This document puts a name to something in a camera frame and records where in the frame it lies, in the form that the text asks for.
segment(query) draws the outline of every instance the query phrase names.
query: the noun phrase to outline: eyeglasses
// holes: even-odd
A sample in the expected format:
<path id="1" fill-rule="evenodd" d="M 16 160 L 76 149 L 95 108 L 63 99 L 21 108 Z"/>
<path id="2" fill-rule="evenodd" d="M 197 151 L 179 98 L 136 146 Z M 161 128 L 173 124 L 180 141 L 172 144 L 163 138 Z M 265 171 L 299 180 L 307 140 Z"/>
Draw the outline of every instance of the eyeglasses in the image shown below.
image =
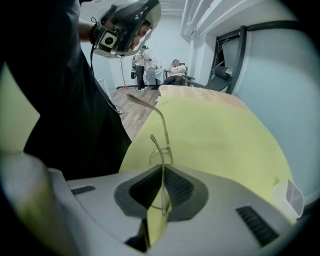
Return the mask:
<path id="1" fill-rule="evenodd" d="M 166 215 L 167 214 L 167 206 L 166 206 L 166 188 L 165 188 L 165 158 L 164 158 L 164 154 L 168 155 L 170 157 L 170 163 L 173 163 L 173 157 L 172 157 L 172 152 L 171 152 L 171 147 L 170 147 L 170 142 L 169 142 L 169 136 L 168 136 L 168 131 L 167 131 L 167 126 L 166 126 L 166 121 L 164 118 L 164 115 L 161 113 L 161 111 L 159 109 L 157 109 L 156 107 L 144 102 L 141 99 L 138 99 L 137 97 L 128 94 L 127 98 L 129 101 L 145 106 L 147 108 L 150 108 L 154 111 L 156 111 L 162 120 L 162 124 L 163 124 L 163 128 L 164 128 L 164 136 L 165 136 L 165 142 L 166 142 L 166 147 L 165 148 L 160 148 L 155 136 L 153 134 L 150 135 L 151 140 L 153 141 L 153 143 L 155 144 L 157 150 L 153 151 L 150 155 L 149 158 L 149 163 L 151 164 L 152 158 L 154 158 L 157 154 L 160 155 L 161 157 L 161 165 L 162 165 L 162 178 L 161 178 L 161 211 L 162 211 L 162 215 Z"/>

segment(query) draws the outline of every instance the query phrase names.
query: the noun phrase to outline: ceiling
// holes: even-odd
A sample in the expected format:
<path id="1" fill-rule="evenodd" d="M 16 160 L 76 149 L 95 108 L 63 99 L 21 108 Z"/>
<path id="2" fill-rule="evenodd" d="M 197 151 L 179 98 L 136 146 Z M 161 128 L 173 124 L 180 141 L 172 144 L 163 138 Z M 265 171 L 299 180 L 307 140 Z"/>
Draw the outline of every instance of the ceiling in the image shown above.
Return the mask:
<path id="1" fill-rule="evenodd" d="M 106 12 L 111 5 L 121 5 L 127 0 L 92 0 L 84 2 L 81 6 L 80 18 L 90 21 L 91 17 L 97 19 Z M 162 16 L 182 16 L 186 0 L 159 0 Z"/>

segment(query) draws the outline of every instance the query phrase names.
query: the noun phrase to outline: yellow cloth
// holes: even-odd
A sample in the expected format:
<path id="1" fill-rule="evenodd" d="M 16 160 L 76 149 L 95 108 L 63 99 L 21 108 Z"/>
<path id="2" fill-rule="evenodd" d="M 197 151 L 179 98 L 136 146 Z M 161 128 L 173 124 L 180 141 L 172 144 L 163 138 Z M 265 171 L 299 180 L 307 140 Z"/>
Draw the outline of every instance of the yellow cloth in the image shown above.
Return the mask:
<path id="1" fill-rule="evenodd" d="M 168 96 L 156 107 L 166 121 L 175 165 L 229 178 L 267 201 L 276 183 L 293 180 L 277 141 L 250 110 Z M 166 147 L 162 121 L 154 111 L 129 147 L 120 172 L 150 166 L 156 150 L 150 134 Z M 148 212 L 148 224 L 155 225 L 149 226 L 150 237 L 163 230 L 160 216 L 160 210 Z"/>

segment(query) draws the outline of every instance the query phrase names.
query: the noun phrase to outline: dark pants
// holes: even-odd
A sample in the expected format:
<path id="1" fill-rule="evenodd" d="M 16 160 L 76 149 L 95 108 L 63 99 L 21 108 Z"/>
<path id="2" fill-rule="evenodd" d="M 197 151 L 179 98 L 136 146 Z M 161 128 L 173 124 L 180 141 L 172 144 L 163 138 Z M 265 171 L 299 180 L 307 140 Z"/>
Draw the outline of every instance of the dark pants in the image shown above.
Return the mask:
<path id="1" fill-rule="evenodd" d="M 166 78 L 163 82 L 164 85 L 182 86 L 185 79 L 180 75 L 173 75 Z"/>
<path id="2" fill-rule="evenodd" d="M 145 88 L 145 82 L 144 82 L 145 67 L 137 66 L 135 70 L 136 70 L 136 81 L 138 84 L 138 90 L 141 90 L 142 88 Z"/>

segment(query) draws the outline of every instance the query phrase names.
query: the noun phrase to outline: armrest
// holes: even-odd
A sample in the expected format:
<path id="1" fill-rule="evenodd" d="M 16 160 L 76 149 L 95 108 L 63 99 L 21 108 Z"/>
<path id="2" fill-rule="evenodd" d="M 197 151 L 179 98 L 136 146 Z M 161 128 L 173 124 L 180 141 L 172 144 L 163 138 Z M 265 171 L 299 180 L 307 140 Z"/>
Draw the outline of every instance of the armrest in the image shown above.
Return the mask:
<path id="1" fill-rule="evenodd" d="M 187 79 L 189 79 L 189 80 L 194 80 L 195 78 L 194 77 L 191 77 L 191 76 L 187 76 L 187 75 L 182 75 L 184 78 L 187 78 Z"/>
<path id="2" fill-rule="evenodd" d="M 200 83 L 194 82 L 194 81 L 187 80 L 186 83 L 189 84 L 189 85 L 193 85 L 194 87 L 197 87 L 197 88 L 204 88 L 204 89 L 206 89 L 205 86 L 203 86 L 203 85 L 200 84 Z"/>

